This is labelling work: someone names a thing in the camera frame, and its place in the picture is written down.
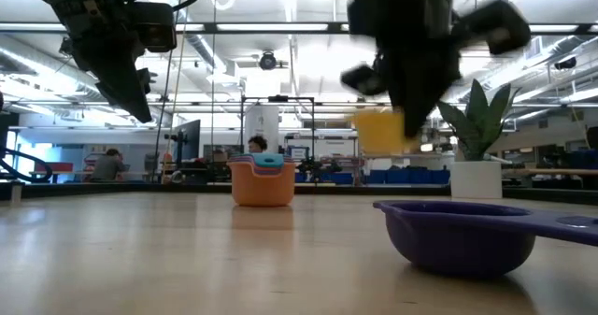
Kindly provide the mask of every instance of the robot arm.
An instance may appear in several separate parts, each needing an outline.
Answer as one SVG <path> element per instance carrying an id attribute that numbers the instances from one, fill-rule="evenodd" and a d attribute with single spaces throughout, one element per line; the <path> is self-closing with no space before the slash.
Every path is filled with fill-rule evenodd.
<path id="1" fill-rule="evenodd" d="M 96 86 L 110 105 L 150 122 L 150 73 L 137 70 L 135 60 L 145 50 L 168 52 L 177 46 L 175 9 L 136 0 L 43 1 L 68 32 L 61 50 L 71 54 L 80 69 L 97 76 Z"/>
<path id="2" fill-rule="evenodd" d="M 491 54 L 524 47 L 527 22 L 505 0 L 451 21 L 452 0 L 353 0 L 349 32 L 376 40 L 372 66 L 361 65 L 341 82 L 363 95 L 388 92 L 405 115 L 406 137 L 415 137 L 450 85 L 461 78 L 459 51 L 486 41 Z"/>

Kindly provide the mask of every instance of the table surface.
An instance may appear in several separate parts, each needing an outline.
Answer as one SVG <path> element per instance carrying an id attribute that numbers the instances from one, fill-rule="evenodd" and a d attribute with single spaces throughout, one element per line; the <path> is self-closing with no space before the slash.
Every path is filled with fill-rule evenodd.
<path id="1" fill-rule="evenodd" d="M 504 279 L 441 278 L 395 251 L 371 206 L 384 198 L 301 195 L 269 209 L 229 194 L 25 200 L 0 218 L 2 314 L 598 314 L 598 248 L 538 238 Z"/>

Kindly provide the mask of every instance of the purple scoop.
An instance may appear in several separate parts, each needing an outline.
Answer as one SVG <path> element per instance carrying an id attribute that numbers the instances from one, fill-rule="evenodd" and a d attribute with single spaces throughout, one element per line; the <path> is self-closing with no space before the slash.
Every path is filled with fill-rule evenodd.
<path id="1" fill-rule="evenodd" d="M 505 206 L 431 201 L 374 203 L 394 247 L 439 274 L 491 278 L 529 257 L 536 236 L 598 246 L 598 219 Z"/>

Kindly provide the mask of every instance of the computer monitor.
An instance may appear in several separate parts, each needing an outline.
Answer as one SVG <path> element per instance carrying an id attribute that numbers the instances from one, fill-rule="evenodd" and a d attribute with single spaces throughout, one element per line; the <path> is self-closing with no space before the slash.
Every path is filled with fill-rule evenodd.
<path id="1" fill-rule="evenodd" d="M 201 120 L 195 120 L 193 122 L 183 123 L 182 125 L 175 128 L 177 134 L 183 134 L 183 145 L 181 160 L 191 160 L 199 158 L 199 143 L 200 143 L 200 131 L 201 131 Z M 177 150 L 174 148 L 174 158 L 177 159 Z"/>

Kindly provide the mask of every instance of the white pillar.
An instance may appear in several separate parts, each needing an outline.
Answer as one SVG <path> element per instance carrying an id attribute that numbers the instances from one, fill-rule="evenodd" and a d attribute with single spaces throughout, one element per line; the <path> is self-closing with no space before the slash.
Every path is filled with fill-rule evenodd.
<path id="1" fill-rule="evenodd" d="M 245 132 L 243 141 L 248 150 L 249 139 L 263 136 L 268 141 L 267 152 L 278 153 L 278 106 L 252 106 L 245 115 Z"/>

